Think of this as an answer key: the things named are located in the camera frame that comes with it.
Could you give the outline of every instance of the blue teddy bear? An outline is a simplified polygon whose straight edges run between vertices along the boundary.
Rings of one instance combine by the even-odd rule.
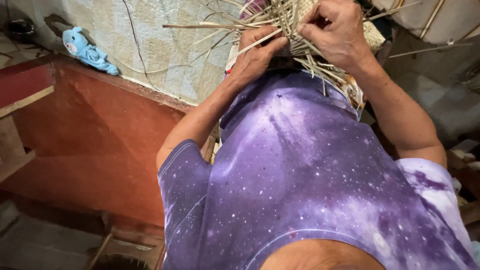
[[[81,31],[81,27],[74,27],[72,30],[63,31],[63,44],[68,52],[77,56],[78,59],[85,64],[106,71],[110,75],[118,75],[118,68],[106,61],[107,54],[99,48],[88,44],[88,40],[80,34]]]

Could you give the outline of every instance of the purple galaxy t-shirt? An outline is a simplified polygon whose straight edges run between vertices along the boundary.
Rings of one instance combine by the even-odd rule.
[[[386,269],[477,269],[451,177],[423,159],[393,161],[322,79],[271,70],[222,117],[214,165],[192,140],[158,173],[165,270],[259,269],[309,238],[354,245]]]

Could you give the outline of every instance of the t-shirt sleeve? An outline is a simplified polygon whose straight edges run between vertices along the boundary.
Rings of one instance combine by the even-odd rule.
[[[442,222],[452,229],[464,248],[473,254],[470,238],[460,218],[450,173],[441,165],[424,159],[400,159],[396,164],[426,204],[427,211],[433,216],[440,215]]]
[[[191,139],[178,144],[158,171],[165,211],[165,238],[171,236],[191,210],[204,199],[212,165]]]

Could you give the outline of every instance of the hand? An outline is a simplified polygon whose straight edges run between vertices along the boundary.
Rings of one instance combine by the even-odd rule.
[[[352,0],[319,0],[297,32],[312,41],[327,61],[347,72],[376,62],[363,35],[360,6]]]
[[[243,31],[240,38],[239,51],[275,32],[277,29],[274,26],[262,26],[255,30]],[[262,46],[263,43],[239,55],[229,76],[240,78],[246,84],[258,79],[267,69],[275,53],[288,44],[288,39],[283,37],[282,32],[280,32],[273,36],[272,40],[265,46]]]

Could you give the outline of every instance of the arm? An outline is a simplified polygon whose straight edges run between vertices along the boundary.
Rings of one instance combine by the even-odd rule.
[[[329,62],[353,75],[400,158],[422,158],[446,167],[445,150],[432,120],[377,63],[365,41],[362,20],[359,5],[351,0],[320,0],[297,31],[313,41]]]
[[[273,26],[263,26],[259,29],[244,31],[240,39],[239,50],[273,33],[276,29]],[[190,111],[173,128],[157,154],[157,169],[160,169],[173,148],[180,142],[192,139],[198,147],[203,146],[215,124],[237,95],[247,84],[260,77],[268,67],[273,55],[288,44],[287,38],[281,37],[281,35],[275,36],[273,39],[266,46],[257,45],[239,55],[230,75],[206,100]]]

